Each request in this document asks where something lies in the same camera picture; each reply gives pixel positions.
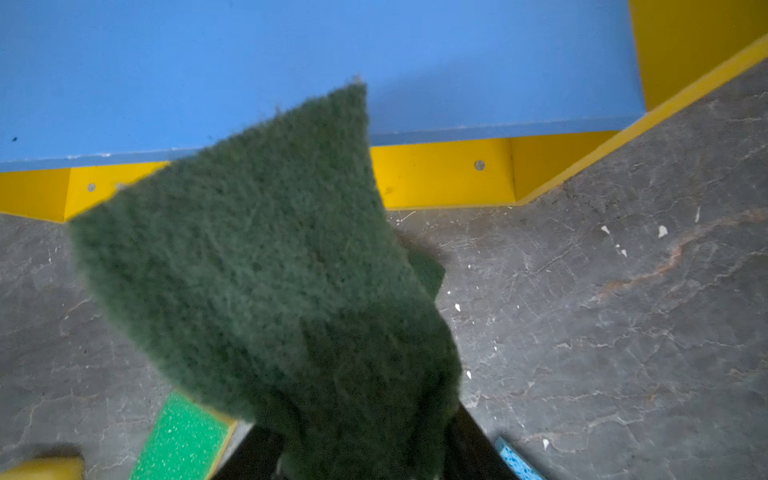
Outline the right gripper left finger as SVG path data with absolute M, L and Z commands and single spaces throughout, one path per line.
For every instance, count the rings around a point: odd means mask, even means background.
M 284 444 L 282 435 L 259 426 L 253 426 L 228 460 L 212 476 L 212 479 L 274 479 Z

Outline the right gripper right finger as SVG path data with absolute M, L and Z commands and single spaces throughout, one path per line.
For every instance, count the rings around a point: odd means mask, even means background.
M 462 404 L 447 426 L 444 439 L 443 479 L 519 479 Z

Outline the bright green sponge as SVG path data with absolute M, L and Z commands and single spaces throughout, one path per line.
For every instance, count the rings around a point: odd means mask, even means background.
M 130 480 L 211 478 L 237 421 L 171 392 L 134 465 Z

